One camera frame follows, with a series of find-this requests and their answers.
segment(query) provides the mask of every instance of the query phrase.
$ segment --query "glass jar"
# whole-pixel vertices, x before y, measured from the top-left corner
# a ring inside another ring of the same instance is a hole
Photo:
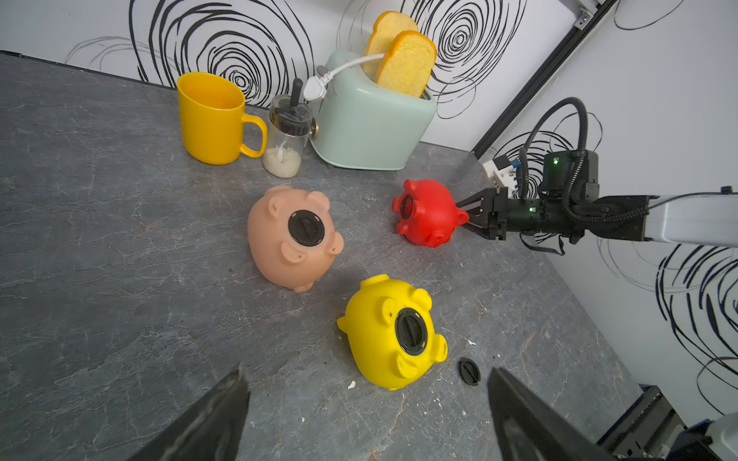
[[[312,120],[312,110],[307,104],[290,106],[287,94],[272,99],[266,119],[266,150],[262,156],[267,171],[280,178],[297,175]]]

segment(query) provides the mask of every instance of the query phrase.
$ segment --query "red piggy bank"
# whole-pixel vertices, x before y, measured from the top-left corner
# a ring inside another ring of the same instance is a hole
[[[408,179],[402,187],[405,193],[392,200],[392,211],[400,215],[397,233],[415,245],[443,245],[454,229],[469,220],[469,213],[456,207],[449,190],[438,181]]]

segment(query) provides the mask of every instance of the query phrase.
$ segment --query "mug handle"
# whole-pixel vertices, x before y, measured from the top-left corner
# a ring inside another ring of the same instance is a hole
[[[259,127],[259,129],[261,129],[261,149],[259,149],[258,152],[256,150],[251,150],[242,142],[239,150],[245,156],[253,158],[261,157],[264,154],[264,149],[266,149],[266,123],[264,123],[261,117],[248,114],[241,116],[241,123],[254,123]]]

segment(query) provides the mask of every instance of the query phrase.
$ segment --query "yellow mug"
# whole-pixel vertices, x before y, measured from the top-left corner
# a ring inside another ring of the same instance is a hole
[[[177,80],[179,118],[184,148],[200,162],[223,165],[242,153],[260,157],[266,148],[266,123],[244,113],[246,100],[238,87],[218,75],[190,72]],[[244,144],[244,123],[261,129],[261,149]]]

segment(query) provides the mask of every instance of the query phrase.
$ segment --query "black rubber stopper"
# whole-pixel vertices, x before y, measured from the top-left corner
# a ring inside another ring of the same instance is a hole
[[[413,213],[413,196],[407,194],[400,205],[400,217],[408,219]]]
[[[300,93],[303,91],[303,81],[296,78],[292,81],[292,94],[289,98],[289,106],[295,107],[300,102]]]
[[[301,209],[289,217],[287,221],[289,234],[302,246],[316,246],[325,237],[325,226],[318,215],[307,209]]]
[[[459,361],[459,375],[461,375],[461,380],[470,386],[476,386],[482,380],[482,374],[479,373],[477,364],[466,357]]]
[[[411,356],[419,356],[428,344],[425,321],[415,309],[405,308],[397,313],[395,334],[402,350]]]

